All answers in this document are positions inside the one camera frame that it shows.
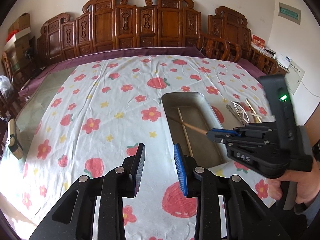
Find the person's right hand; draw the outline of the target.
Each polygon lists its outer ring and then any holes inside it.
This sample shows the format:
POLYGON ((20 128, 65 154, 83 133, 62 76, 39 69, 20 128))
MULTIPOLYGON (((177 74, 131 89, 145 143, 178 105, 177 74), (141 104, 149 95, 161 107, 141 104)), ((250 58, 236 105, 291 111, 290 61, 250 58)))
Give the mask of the person's right hand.
POLYGON ((278 179, 267 179, 268 195, 275 200, 280 200, 283 196, 280 185, 285 181, 297 183, 295 202, 310 206, 319 193, 319 166, 317 161, 313 158, 310 172, 287 170, 278 179))

